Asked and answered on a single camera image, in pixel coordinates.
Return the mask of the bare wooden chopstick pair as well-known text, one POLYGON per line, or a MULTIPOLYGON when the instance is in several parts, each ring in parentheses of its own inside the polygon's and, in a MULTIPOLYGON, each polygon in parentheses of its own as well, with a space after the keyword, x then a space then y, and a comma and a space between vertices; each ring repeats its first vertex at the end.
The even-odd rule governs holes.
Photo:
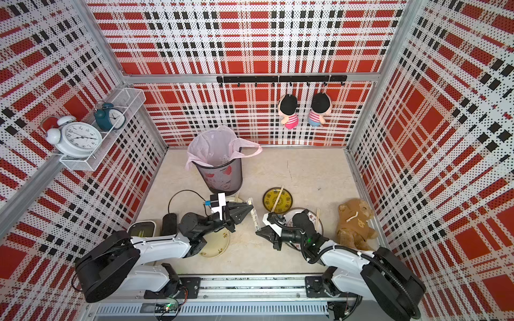
POLYGON ((319 221, 320 221, 320 219, 319 219, 319 217, 320 217, 320 212, 321 212, 320 208, 319 208, 319 207, 317 207, 317 211, 316 211, 316 221, 315 221, 315 231, 317 231, 317 228, 318 228, 318 226, 319 226, 319 221))

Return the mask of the white plate orange sunburst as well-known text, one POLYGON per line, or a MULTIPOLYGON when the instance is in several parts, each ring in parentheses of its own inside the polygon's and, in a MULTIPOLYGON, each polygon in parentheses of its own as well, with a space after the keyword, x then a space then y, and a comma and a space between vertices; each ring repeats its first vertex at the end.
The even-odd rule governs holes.
MULTIPOLYGON (((300 207, 297 207, 297 208, 293 208, 291 209, 289 212, 287 212, 285 214, 285 219, 286 219, 286 225, 289 226, 289 227, 292 227, 293 226, 293 217, 298 214, 298 213, 301 213, 302 211, 304 211, 305 208, 300 208, 300 207)), ((310 210, 307 210, 307 215, 310 219, 310 221, 313 223, 313 225, 315 225, 315 221, 316 221, 316 214, 310 210)), ((320 221, 319 222, 319 226, 317 228, 317 233, 320 233, 321 235, 324 235, 324 228, 323 228, 323 223, 320 221)), ((299 244, 295 244, 295 243, 289 243, 288 246, 294 250, 297 250, 297 251, 300 251, 301 250, 301 247, 299 244)))

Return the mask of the doll with pink shirt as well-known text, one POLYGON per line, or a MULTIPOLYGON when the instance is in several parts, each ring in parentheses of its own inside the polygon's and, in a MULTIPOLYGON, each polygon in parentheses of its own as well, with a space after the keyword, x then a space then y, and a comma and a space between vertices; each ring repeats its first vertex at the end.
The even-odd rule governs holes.
POLYGON ((291 94, 285 94, 279 100, 278 113, 282 117, 281 124, 289 130, 295 129, 298 125, 297 107, 297 97, 291 94))

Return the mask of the teal alarm clock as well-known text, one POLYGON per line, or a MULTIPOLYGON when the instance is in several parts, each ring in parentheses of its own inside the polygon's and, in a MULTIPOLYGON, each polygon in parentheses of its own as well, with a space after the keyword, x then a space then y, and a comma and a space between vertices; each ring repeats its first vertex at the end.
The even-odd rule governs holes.
POLYGON ((119 130, 126 123, 123 112, 116 109, 114 104, 105 102, 94 112, 97 126, 103 131, 119 130))

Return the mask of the green circuit board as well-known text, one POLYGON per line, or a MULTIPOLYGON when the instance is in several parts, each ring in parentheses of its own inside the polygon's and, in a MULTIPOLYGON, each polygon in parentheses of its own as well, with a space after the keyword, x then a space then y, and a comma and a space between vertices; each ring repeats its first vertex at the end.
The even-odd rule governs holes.
POLYGON ((176 303, 157 303, 154 307, 155 314, 173 314, 178 310, 179 305, 176 303))

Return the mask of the black mesh trash bin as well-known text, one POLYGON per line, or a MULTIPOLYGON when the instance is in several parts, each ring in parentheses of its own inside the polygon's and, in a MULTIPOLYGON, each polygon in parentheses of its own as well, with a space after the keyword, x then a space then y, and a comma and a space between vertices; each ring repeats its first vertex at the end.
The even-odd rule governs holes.
POLYGON ((243 183, 242 160, 233 159, 217 167, 206 167, 194 162, 207 188, 212 194, 236 194, 243 183))

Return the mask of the doll with striped blue shirt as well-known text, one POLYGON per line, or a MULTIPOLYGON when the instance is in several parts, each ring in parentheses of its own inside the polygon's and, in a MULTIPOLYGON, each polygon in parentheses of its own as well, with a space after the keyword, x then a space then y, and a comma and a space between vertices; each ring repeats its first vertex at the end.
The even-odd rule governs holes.
POLYGON ((326 123, 325 116, 331 113, 333 103, 326 93, 318 93, 313 96, 308 123, 312 127, 321 127, 326 123))

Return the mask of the black wall hook rail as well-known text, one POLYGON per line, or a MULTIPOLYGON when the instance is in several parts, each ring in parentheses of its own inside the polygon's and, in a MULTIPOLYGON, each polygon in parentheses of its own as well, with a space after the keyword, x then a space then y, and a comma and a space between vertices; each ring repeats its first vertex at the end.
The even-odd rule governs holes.
POLYGON ((238 86, 246 83, 254 84, 276 84, 276 83, 322 83, 328 84, 330 82, 344 83, 348 80, 347 75, 317 75, 317 76, 217 76, 216 81, 218 84, 237 84, 238 86))

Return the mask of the brown teddy bear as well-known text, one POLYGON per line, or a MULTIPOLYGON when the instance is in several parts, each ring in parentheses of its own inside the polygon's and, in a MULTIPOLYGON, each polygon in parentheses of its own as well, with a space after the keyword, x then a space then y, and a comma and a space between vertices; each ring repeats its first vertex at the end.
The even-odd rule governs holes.
POLYGON ((363 199, 350 199, 338 207, 337 243, 356 250, 373 251, 368 240, 376 239, 378 232, 369 226, 375 217, 370 205, 363 199))

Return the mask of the cream plate with flowers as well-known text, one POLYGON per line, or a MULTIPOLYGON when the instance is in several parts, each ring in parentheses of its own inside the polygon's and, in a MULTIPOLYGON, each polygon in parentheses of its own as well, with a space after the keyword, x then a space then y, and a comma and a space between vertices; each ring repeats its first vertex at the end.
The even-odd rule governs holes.
POLYGON ((227 229, 220 230, 203 237, 206 245, 199 255, 204 258, 215 258, 223 254, 230 244, 230 232, 227 229))

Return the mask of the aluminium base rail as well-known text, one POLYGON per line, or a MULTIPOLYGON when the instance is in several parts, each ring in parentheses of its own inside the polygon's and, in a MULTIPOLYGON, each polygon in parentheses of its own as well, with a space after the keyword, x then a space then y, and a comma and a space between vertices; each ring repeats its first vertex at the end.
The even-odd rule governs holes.
POLYGON ((172 298, 145 299, 118 293, 88 304, 80 320, 351 320, 389 317, 371 298, 328 296, 319 274, 186 275, 172 298), (155 314, 157 303, 176 303, 176 313, 155 314))

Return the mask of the cream plate with black mark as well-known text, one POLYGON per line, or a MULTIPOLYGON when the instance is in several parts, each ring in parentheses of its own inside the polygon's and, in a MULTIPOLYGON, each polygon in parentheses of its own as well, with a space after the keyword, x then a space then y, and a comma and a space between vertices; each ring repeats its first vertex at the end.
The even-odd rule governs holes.
POLYGON ((227 197, 226 201, 228 203, 246 203, 245 200, 235 196, 227 197))

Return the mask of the yellow patterned plate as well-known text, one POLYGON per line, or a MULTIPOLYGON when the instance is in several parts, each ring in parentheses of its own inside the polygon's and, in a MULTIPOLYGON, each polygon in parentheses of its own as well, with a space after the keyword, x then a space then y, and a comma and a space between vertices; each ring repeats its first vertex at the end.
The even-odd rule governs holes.
MULTIPOLYGON (((268 212, 272 212, 273 203, 275 201, 276 195, 274 194, 275 189, 280 189, 279 187, 274 187, 269 189, 262 198, 262 202, 264 208, 268 212)), ((286 189, 283 190, 281 198, 278 202, 277 208, 275 209, 275 213, 277 214, 285 214, 288 212, 293 206, 293 196, 286 189)))

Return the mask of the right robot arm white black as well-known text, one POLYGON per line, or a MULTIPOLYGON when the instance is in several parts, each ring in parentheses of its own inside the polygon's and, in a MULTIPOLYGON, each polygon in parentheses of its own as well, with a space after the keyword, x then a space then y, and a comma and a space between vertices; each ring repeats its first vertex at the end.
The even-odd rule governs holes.
POLYGON ((297 244, 307 263, 326 267, 321 279, 328 296, 352 293, 376 301, 393 320, 420 319, 426 286, 389 249, 364 251, 340 245, 317 232, 307 210, 296 213, 290 226, 276 213, 265 214, 262 221, 256 234, 275 250, 285 243, 297 244))

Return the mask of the white alarm clock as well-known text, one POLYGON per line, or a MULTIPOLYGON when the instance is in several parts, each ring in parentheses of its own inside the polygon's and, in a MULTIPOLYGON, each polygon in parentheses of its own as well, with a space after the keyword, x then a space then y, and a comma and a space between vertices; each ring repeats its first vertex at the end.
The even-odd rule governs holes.
POLYGON ((75 116, 57 119, 56 126, 45 130, 46 141, 56 147, 63 155, 85 159, 101 146, 103 137, 92 124, 82 123, 75 116))

